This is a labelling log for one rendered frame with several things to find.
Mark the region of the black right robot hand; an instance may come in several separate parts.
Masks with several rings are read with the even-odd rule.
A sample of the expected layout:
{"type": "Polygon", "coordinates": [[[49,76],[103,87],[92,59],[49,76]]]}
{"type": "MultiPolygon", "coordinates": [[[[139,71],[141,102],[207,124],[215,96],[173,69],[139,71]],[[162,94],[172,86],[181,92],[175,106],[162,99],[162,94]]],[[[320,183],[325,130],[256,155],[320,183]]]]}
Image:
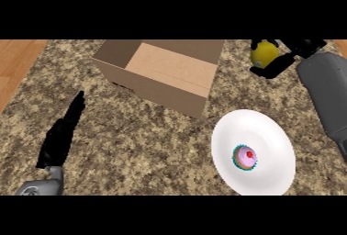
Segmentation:
{"type": "Polygon", "coordinates": [[[266,79],[275,78],[289,69],[296,62],[296,56],[308,59],[327,45],[324,39],[253,39],[252,50],[256,50],[258,43],[262,41],[269,41],[280,50],[280,56],[265,69],[255,65],[250,68],[250,71],[266,79]]]}

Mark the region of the yellow lemon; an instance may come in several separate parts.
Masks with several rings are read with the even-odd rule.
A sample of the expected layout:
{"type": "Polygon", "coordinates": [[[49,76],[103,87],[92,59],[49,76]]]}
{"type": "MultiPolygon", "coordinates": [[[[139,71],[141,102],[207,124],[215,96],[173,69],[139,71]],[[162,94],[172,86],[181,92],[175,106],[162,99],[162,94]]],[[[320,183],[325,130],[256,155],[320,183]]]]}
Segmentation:
{"type": "Polygon", "coordinates": [[[265,69],[278,56],[280,50],[275,45],[269,41],[259,42],[256,50],[252,50],[253,65],[265,69]]]}

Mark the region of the brown cardboard box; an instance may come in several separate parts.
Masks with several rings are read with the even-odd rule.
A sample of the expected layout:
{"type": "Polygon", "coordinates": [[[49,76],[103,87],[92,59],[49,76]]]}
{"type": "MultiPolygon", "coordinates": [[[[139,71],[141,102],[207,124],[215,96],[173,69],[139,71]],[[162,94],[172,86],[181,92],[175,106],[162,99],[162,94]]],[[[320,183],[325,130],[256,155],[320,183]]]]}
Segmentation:
{"type": "Polygon", "coordinates": [[[222,39],[110,39],[92,59],[119,88],[199,118],[224,44],[222,39]]]}

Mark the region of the white plate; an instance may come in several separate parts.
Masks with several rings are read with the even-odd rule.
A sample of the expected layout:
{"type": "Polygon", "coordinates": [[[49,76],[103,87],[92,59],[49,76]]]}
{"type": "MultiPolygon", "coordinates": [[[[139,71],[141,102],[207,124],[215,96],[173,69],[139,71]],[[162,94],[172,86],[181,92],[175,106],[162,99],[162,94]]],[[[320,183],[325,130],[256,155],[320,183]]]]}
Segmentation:
{"type": "Polygon", "coordinates": [[[296,175],[290,137],[277,122],[255,110],[228,113],[212,134],[219,174],[244,196],[284,195],[296,175]]]}

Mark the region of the pink frosted cupcake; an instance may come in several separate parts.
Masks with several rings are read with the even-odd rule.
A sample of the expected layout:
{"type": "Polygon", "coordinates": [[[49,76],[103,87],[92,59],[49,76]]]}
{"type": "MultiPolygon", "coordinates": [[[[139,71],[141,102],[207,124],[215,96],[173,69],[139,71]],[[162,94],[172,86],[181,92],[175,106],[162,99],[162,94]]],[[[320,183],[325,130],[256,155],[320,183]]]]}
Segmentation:
{"type": "Polygon", "coordinates": [[[243,171],[253,171],[258,166],[256,151],[244,144],[234,150],[232,161],[243,171]]]}

